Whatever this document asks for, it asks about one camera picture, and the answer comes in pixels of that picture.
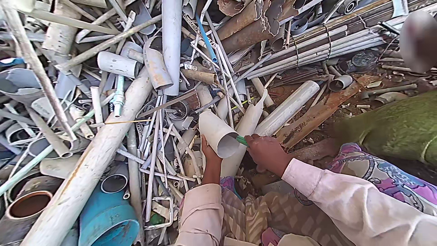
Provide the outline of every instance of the dusty ground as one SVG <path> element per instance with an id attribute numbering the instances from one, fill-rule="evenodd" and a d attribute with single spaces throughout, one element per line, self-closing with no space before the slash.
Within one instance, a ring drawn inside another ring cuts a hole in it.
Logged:
<path id="1" fill-rule="evenodd" d="M 404 67 L 402 63 L 390 62 L 384 64 Z M 417 76 L 415 74 L 410 74 L 408 72 L 396 72 L 396 71 L 393 72 L 391 70 L 383 70 L 380 68 L 380 65 L 374 70 L 366 72 L 366 74 L 372 76 L 378 76 L 380 78 L 380 81 L 382 81 L 380 86 L 376 88 L 371 88 L 369 90 L 391 88 L 391 87 L 396 87 L 396 86 L 401 86 L 411 83 L 417 83 L 418 88 L 414 91 L 408 91 L 409 96 L 414 96 L 419 93 L 424 93 L 426 91 L 434 89 L 434 86 L 430 85 L 428 81 L 437 79 L 437 75 L 432 75 L 432 74 L 427 76 Z M 272 88 L 269 90 L 269 93 L 271 93 L 271 97 L 275 105 L 280 105 L 300 85 L 301 84 L 293 84 L 293 85 L 284 85 L 284 86 Z M 327 95 L 328 92 L 325 91 L 322 98 Z M 312 104 L 315 97 L 316 96 L 314 96 L 313 99 L 309 100 L 306 103 L 303 110 L 301 110 L 290 122 L 293 122 L 294 120 L 304 115 L 305 112 L 310 107 L 310 105 Z M 340 106 L 331 117 L 329 117 L 318 128 L 312 131 L 304 140 L 298 142 L 292 149 L 289 150 L 289 152 L 293 152 L 301 148 L 310 146 L 313 143 L 317 143 L 329 137 L 334 138 L 335 133 L 333 129 L 336 122 L 341 121 L 345 117 L 356 116 L 363 113 L 363 111 L 357 108 L 356 105 L 371 105 L 371 108 L 367 110 L 372 110 L 377 107 L 380 107 L 382 104 L 378 101 L 370 101 L 368 99 L 362 100 L 359 98 L 359 93 L 357 93 L 356 95 L 348 99 L 346 102 L 344 102 L 342 105 L 343 107 Z M 332 159 L 333 156 L 326 156 L 321 158 L 320 160 L 315 160 L 313 164 L 320 168 L 324 168 L 327 165 L 327 163 L 331 162 Z M 404 171 L 409 173 L 415 173 L 420 178 L 427 180 L 429 182 L 433 182 L 437 178 L 437 173 L 433 173 L 430 172 L 428 169 L 424 169 L 423 164 L 415 165 L 412 162 L 406 162 L 401 160 L 389 160 L 389 161 L 396 163 Z M 237 179 L 236 190 L 242 197 L 246 197 L 247 194 L 249 193 L 254 196 L 259 196 L 261 195 L 260 188 L 263 185 L 280 180 L 279 177 L 268 171 L 264 173 L 258 173 L 255 170 L 256 165 L 248 153 L 246 153 L 242 161 L 242 167 L 244 168 L 242 176 L 248 181 L 246 182 L 245 179 L 243 180 Z"/>

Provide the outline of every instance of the purple floral cloth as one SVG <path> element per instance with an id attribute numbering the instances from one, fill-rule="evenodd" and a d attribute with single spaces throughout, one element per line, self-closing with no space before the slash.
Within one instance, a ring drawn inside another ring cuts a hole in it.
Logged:
<path id="1" fill-rule="evenodd" d="M 395 165 L 363 152 L 358 144 L 341 146 L 330 171 L 354 175 L 374 184 L 379 191 L 419 211 L 437 216 L 437 186 L 410 175 Z"/>

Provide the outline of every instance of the cut pipe section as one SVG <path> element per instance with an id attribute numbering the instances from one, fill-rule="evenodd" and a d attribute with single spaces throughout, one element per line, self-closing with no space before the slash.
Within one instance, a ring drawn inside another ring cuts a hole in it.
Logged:
<path id="1" fill-rule="evenodd" d="M 318 91 L 319 85 L 316 82 L 306 81 L 257 126 L 255 133 L 271 136 Z"/>
<path id="2" fill-rule="evenodd" d="M 173 82 L 165 66 L 163 55 L 158 50 L 150 47 L 155 38 L 157 37 L 147 40 L 147 42 L 144 44 L 144 65 L 150 75 L 153 88 L 155 88 L 155 90 L 163 90 L 172 86 Z M 179 83 L 179 62 L 177 78 L 177 82 Z"/>
<path id="3" fill-rule="evenodd" d="M 118 163 L 113 167 L 109 176 L 101 183 L 101 189 L 105 193 L 116 193 L 126 187 L 129 180 L 128 165 L 125 163 Z"/>
<path id="4" fill-rule="evenodd" d="M 199 130 L 220 158 L 227 158 L 235 153 L 240 143 L 235 139 L 238 133 L 206 109 L 199 115 Z"/>
<path id="5" fill-rule="evenodd" d="M 352 84 L 352 77 L 346 74 L 346 75 L 341 75 L 340 77 L 332 80 L 328 84 L 328 88 L 333 92 L 337 92 L 345 89 L 350 84 Z"/>
<path id="6" fill-rule="evenodd" d="M 137 78 L 141 65 L 136 60 L 106 51 L 99 52 L 97 55 L 97 64 L 103 71 L 129 78 Z"/>

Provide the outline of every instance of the metal rod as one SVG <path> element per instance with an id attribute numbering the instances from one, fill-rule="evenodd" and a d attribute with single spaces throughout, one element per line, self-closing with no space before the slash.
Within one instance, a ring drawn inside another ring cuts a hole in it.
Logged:
<path id="1" fill-rule="evenodd" d="M 12 35 L 16 38 L 19 47 L 24 54 L 24 59 L 26 62 L 32 67 L 32 70 L 35 72 L 36 77 L 38 78 L 39 83 L 41 84 L 42 90 L 44 94 L 49 99 L 50 105 L 55 111 L 56 116 L 58 117 L 59 123 L 62 128 L 68 134 L 72 141 L 76 140 L 77 137 L 74 135 L 73 130 L 68 124 L 67 116 L 59 103 L 59 99 L 56 96 L 55 90 L 52 86 L 52 82 L 50 78 L 45 73 L 44 67 L 39 60 L 35 50 L 33 49 L 32 44 L 30 43 L 28 37 L 26 36 L 26 32 L 24 30 L 23 25 L 21 24 L 20 16 L 18 12 L 8 6 L 6 2 L 0 3 L 3 6 L 3 11 L 5 14 L 6 21 L 10 27 Z"/>

